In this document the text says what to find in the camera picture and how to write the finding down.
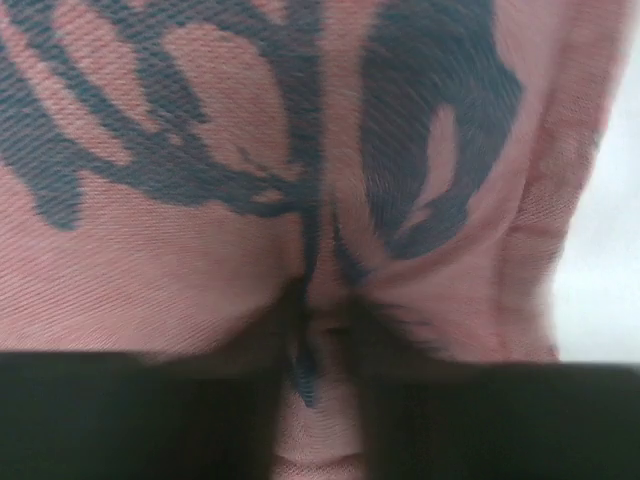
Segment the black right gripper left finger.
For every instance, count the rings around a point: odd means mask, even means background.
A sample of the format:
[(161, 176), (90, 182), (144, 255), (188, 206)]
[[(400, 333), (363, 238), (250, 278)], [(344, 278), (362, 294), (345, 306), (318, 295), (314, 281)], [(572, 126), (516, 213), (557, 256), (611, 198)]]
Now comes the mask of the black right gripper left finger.
[(276, 361), (146, 364), (123, 353), (1, 357), (5, 479), (265, 479)]

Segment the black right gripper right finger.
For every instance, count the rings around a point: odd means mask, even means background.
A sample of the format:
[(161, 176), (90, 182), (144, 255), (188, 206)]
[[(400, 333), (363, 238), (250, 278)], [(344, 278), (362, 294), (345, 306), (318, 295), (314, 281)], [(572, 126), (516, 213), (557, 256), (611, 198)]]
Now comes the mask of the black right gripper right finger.
[(639, 372), (352, 360), (370, 479), (635, 479)]

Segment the pink printed pillowcase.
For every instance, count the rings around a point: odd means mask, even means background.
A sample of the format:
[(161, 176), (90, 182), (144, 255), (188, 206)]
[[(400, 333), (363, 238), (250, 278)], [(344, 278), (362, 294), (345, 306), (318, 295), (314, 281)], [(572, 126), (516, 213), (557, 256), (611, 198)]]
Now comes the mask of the pink printed pillowcase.
[(283, 372), (265, 479), (370, 479), (352, 360), (556, 364), (629, 1), (5, 1), (1, 357)]

